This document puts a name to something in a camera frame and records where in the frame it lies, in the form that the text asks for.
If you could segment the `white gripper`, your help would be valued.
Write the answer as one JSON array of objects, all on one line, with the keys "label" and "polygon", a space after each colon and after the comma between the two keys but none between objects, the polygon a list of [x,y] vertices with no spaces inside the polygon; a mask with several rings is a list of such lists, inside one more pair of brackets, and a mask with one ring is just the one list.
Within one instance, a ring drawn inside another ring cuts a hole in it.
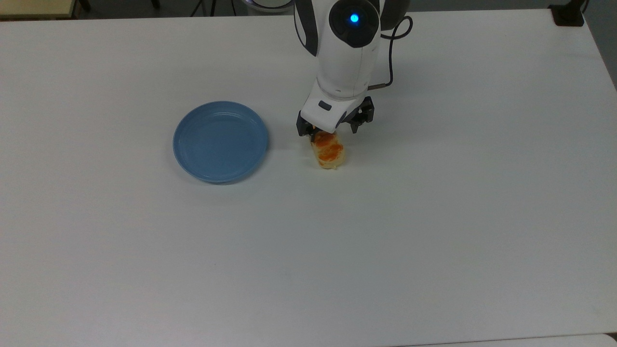
[{"label": "white gripper", "polygon": [[356,134],[364,123],[373,121],[374,112],[372,98],[366,93],[345,100],[335,99],[315,81],[298,113],[296,130],[299,136],[308,136],[310,141],[315,141],[316,132],[335,132],[340,125],[347,123]]}]

